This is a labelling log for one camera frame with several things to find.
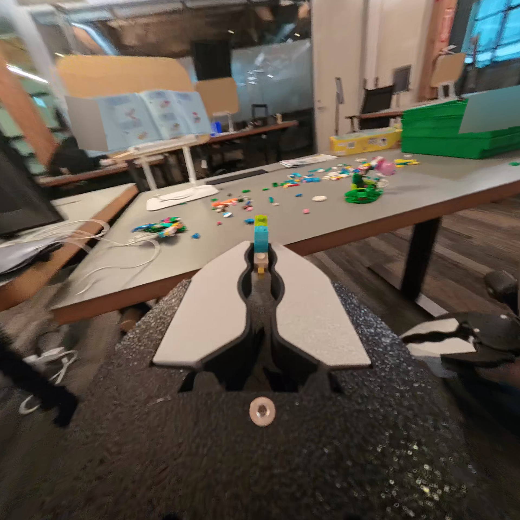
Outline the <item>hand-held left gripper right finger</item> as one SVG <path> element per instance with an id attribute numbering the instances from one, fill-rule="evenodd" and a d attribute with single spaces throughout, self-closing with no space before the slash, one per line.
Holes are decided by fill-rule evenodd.
<path id="1" fill-rule="evenodd" d="M 371 367 L 330 278 L 281 244 L 271 250 L 271 281 L 280 289 L 272 327 L 276 339 L 320 369 Z"/>

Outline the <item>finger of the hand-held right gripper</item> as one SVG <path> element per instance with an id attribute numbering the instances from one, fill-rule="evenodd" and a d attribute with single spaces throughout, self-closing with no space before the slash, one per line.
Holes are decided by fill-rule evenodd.
<path id="1" fill-rule="evenodd" d="M 403 333 L 403 342 L 443 342 L 447 339 L 467 341 L 473 336 L 473 328 L 467 322 L 447 318 L 421 323 Z"/>
<path id="2" fill-rule="evenodd" d="M 476 353 L 471 341 L 458 337 L 448 337 L 439 342 L 425 341 L 420 337 L 418 341 L 406 343 L 410 354 L 415 358 L 439 358 L 443 355 L 458 355 Z"/>

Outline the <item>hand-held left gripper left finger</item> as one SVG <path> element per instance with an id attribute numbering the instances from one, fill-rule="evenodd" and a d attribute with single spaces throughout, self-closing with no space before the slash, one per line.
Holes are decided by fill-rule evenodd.
<path id="1" fill-rule="evenodd" d="M 201 369 L 244 346 L 252 332 L 251 250 L 252 243 L 243 241 L 192 277 L 152 359 L 155 366 Z"/>

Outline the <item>turquoise lego brick column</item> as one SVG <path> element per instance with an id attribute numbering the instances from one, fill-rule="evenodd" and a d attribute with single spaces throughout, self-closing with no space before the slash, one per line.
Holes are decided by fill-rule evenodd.
<path id="1" fill-rule="evenodd" d="M 256 215 L 254 223 L 253 266 L 259 280 L 269 268 L 269 232 L 265 215 Z"/>

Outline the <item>heap of mixed lego parts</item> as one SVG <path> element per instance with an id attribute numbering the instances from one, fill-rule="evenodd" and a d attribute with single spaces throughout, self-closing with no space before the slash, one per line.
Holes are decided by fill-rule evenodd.
<path id="1" fill-rule="evenodd" d="M 167 217 L 156 223 L 139 225 L 131 230 L 132 233 L 148 233 L 158 238 L 172 237 L 186 231 L 186 225 L 177 216 Z"/>

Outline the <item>yellow lego box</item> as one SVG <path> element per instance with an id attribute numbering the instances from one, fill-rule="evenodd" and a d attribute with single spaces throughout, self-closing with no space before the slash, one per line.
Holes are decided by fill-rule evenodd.
<path id="1" fill-rule="evenodd" d="M 402 128 L 392 126 L 331 136 L 329 151 L 337 157 L 379 152 L 400 144 Z"/>

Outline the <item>open lego instruction booklet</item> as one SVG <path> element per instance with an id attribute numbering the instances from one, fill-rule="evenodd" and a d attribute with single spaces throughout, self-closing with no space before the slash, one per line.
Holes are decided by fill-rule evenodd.
<path id="1" fill-rule="evenodd" d="M 111 150 L 212 132 L 197 92 L 147 90 L 96 97 L 95 101 Z"/>

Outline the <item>black desk mat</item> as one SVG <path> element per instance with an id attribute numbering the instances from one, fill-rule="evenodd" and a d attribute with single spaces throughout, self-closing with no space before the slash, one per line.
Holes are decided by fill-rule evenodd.
<path id="1" fill-rule="evenodd" d="M 265 169 L 262 169 L 262 168 L 259 168 L 256 170 L 240 171 L 240 172 L 225 174 L 223 176 L 215 176 L 215 177 L 208 178 L 205 181 L 205 184 L 208 186 L 216 186 L 216 185 L 220 185 L 220 184 L 229 183 L 229 182 L 232 182 L 235 180 L 241 180 L 241 179 L 255 177 L 258 175 L 263 175 L 266 173 L 268 173 L 268 171 Z"/>

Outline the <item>stack of green bins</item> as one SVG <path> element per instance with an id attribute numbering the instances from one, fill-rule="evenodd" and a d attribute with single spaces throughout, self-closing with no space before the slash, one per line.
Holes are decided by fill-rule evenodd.
<path id="1" fill-rule="evenodd" d="M 480 160 L 519 150 L 519 127 L 460 134 L 467 102 L 460 98 L 404 111 L 401 151 Z"/>

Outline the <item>dark cloth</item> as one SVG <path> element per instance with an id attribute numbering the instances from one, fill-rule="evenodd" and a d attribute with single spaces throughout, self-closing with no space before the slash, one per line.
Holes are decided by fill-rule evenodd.
<path id="1" fill-rule="evenodd" d="M 75 137 L 69 136 L 53 152 L 47 166 L 47 175 L 56 177 L 96 171 L 102 167 L 101 162 L 108 159 L 107 155 L 96 152 L 91 157 L 86 150 L 78 147 Z"/>

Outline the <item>small cardboard panel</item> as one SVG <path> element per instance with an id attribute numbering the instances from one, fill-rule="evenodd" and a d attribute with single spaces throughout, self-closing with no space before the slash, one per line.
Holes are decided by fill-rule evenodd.
<path id="1" fill-rule="evenodd" d="M 237 84 L 232 77 L 197 81 L 195 90 L 201 96 L 206 113 L 211 122 L 224 116 L 227 118 L 228 130 L 235 131 L 233 115 L 240 110 Z"/>

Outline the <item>black office chair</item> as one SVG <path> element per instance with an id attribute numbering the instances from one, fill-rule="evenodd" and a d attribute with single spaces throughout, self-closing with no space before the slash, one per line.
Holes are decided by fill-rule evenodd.
<path id="1" fill-rule="evenodd" d="M 391 119 L 388 116 L 381 115 L 373 118 L 364 118 L 364 116 L 390 109 L 393 94 L 393 84 L 386 87 L 365 89 L 360 113 L 347 117 L 350 121 L 350 130 L 358 132 L 389 127 Z"/>

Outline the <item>large cardboard panel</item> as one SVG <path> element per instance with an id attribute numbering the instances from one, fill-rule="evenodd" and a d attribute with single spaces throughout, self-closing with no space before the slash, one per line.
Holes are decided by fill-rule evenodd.
<path id="1" fill-rule="evenodd" d="M 183 65 L 166 57 L 68 55 L 56 70 L 66 93 L 77 98 L 195 90 Z"/>

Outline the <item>white door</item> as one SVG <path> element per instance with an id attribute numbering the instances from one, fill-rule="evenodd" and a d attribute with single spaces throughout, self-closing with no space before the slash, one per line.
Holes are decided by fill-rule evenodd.
<path id="1" fill-rule="evenodd" d="M 313 95 L 316 151 L 328 153 L 336 127 L 336 79 L 339 135 L 350 132 L 349 116 L 359 113 L 362 91 L 362 45 L 366 1 L 310 1 L 313 49 Z"/>

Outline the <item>cardboard sign on white stand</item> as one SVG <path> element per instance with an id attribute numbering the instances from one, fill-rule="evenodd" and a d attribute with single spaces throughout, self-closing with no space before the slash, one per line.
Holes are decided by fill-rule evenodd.
<path id="1" fill-rule="evenodd" d="M 465 53 L 439 54 L 436 58 L 430 87 L 437 92 L 438 99 L 449 100 L 456 97 L 455 83 L 465 65 Z"/>

